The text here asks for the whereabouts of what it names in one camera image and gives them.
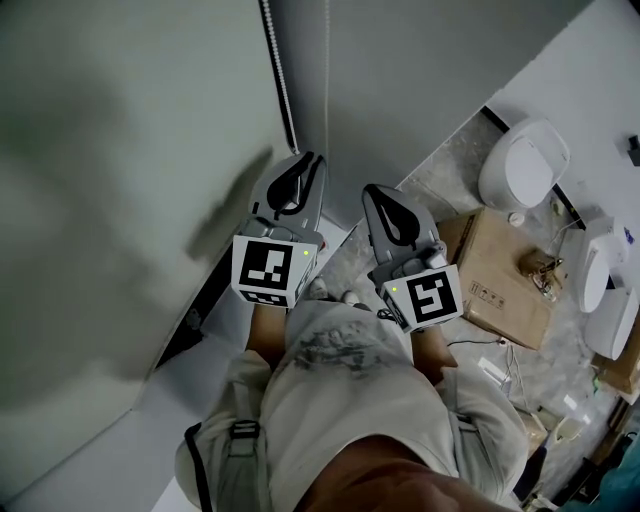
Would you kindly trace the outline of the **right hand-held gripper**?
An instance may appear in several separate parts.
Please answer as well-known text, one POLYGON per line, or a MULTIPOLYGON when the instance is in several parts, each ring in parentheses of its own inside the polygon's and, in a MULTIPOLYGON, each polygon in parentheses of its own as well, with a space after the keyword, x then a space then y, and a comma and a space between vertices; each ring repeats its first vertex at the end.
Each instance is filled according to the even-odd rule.
POLYGON ((444 243, 399 258, 437 238, 429 210, 400 190, 378 184, 364 187, 362 203, 380 265, 370 279, 402 331, 412 333, 461 316, 458 267, 447 263, 444 243))

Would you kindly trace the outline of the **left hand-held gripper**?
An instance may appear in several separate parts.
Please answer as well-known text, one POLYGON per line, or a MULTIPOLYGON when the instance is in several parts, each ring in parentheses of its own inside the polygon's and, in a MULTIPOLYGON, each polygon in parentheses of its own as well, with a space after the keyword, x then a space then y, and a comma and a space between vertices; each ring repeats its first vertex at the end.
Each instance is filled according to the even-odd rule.
POLYGON ((256 181, 249 200, 254 215, 232 243, 231 287, 242 300, 296 305, 324 244, 318 224, 326 182, 326 161, 311 151, 278 161, 256 181), (285 220, 273 220, 280 215, 285 220))

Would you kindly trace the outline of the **white roller blind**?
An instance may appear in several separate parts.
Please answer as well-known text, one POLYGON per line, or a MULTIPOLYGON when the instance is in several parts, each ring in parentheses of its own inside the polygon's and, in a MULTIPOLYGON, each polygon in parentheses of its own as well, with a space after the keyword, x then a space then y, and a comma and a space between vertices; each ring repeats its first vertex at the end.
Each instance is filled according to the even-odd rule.
POLYGON ((3 0, 0 412, 124 410, 285 149, 259 0, 3 0))

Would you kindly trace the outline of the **person's left forearm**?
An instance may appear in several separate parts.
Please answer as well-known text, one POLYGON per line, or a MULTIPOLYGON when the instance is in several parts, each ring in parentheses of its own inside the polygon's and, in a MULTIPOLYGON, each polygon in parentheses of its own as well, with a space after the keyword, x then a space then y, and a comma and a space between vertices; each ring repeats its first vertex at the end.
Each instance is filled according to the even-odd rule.
POLYGON ((246 349, 256 352, 275 370, 286 352, 285 308, 254 306, 246 349))

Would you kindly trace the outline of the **large brown cardboard box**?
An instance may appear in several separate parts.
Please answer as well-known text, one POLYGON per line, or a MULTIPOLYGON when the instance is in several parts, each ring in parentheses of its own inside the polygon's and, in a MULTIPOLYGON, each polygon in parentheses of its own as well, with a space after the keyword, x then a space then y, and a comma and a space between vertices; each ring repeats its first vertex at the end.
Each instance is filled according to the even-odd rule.
POLYGON ((463 317, 531 350, 541 348, 554 305, 519 260, 537 246, 526 233, 483 207, 437 223, 447 258, 458 267, 463 317))

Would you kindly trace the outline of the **bronze faucet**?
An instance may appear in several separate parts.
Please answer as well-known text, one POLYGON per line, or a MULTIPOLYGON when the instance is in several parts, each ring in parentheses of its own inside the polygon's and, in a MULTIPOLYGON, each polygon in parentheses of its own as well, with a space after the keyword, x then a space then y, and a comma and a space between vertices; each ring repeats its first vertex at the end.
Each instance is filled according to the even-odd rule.
POLYGON ((548 301, 556 302, 563 289, 563 281, 558 274, 563 262, 564 260, 560 257, 534 249, 519 259, 518 270, 548 301))

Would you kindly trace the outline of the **white toilet with round lid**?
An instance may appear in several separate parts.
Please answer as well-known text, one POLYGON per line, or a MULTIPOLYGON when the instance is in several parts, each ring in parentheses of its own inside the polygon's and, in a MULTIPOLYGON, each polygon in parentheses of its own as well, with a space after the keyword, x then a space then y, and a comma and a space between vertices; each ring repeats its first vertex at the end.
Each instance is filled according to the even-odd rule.
POLYGON ((540 204, 570 163, 570 150, 545 118, 527 118, 509 129, 490 151, 478 189, 489 207, 523 211, 540 204))

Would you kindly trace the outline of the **person's beige printed shirt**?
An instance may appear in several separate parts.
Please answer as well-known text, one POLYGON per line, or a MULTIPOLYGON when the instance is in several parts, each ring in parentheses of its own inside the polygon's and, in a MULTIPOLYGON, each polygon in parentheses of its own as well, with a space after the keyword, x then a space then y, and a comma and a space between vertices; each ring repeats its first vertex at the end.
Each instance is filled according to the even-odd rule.
POLYGON ((254 351, 237 356, 213 410, 184 435, 175 478, 201 512, 295 512, 334 457, 371 436, 504 506, 528 439, 480 368, 456 360, 433 386, 413 365, 411 339, 340 302, 300 303, 286 313, 285 340, 275 370, 254 351))

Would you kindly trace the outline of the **white toilet lids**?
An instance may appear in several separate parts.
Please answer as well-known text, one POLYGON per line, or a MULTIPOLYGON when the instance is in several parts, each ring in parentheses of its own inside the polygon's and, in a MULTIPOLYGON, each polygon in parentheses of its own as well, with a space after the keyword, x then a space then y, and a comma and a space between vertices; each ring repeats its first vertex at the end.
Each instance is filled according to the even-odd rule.
POLYGON ((586 225, 575 274, 575 291, 580 310, 592 313, 600 304, 610 271, 629 259, 630 243, 623 222, 601 216, 586 225))

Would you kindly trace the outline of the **plain white toilet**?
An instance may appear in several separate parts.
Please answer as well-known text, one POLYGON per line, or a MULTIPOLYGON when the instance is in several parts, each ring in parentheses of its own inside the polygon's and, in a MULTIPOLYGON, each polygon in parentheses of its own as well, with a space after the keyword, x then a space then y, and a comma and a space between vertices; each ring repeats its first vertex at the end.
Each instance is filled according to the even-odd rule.
POLYGON ((607 289, 585 327, 586 345, 595 353, 617 360, 634 325, 640 302, 633 287, 607 289))

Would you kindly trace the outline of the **brown wrapped package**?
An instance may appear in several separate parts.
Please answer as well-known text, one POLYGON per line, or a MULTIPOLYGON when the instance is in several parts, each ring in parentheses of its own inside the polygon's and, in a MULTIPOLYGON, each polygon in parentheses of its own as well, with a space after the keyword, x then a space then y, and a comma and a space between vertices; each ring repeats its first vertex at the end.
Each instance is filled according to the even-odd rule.
POLYGON ((532 456, 533 453, 544 443, 548 435, 548 431, 535 414, 522 410, 518 410, 518 414, 527 433, 529 443, 528 456, 532 456))

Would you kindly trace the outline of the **cream plastic part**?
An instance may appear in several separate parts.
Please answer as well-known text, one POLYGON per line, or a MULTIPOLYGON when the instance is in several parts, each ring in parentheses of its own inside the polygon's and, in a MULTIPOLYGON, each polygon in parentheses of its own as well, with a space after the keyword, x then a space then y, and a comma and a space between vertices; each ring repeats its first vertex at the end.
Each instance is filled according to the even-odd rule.
POLYGON ((551 431, 554 443, 558 444, 575 440, 581 435, 583 427, 583 422, 573 417, 563 417, 551 431))

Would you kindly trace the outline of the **small brown cardboard box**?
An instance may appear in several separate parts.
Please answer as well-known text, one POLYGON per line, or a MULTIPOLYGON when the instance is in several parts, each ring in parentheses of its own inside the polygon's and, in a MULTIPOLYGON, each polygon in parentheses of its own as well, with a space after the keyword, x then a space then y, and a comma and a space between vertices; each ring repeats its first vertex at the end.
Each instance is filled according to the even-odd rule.
POLYGON ((637 319, 629 339, 616 360, 596 354, 591 365, 598 379, 618 392, 632 396, 640 391, 640 319, 637 319))

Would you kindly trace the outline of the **white window sill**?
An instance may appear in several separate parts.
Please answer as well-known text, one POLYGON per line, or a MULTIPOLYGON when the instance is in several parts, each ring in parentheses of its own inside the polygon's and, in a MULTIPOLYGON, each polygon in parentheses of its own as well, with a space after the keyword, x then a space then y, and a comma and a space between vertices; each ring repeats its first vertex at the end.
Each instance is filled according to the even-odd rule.
POLYGON ((132 408, 243 219, 215 213, 149 258, 140 228, 0 215, 0 502, 132 408))

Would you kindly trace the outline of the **dark window frame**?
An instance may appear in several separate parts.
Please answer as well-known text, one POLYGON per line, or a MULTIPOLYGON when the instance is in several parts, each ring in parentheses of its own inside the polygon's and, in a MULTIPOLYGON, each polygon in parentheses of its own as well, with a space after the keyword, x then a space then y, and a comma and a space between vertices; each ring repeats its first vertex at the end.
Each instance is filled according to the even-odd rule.
POLYGON ((229 247, 187 309, 187 312, 191 308, 198 310, 202 319, 201 329, 199 331, 193 331, 187 327, 185 324, 186 312, 160 356, 155 366, 156 369, 204 339, 204 321, 230 285, 231 267, 232 248, 229 247))

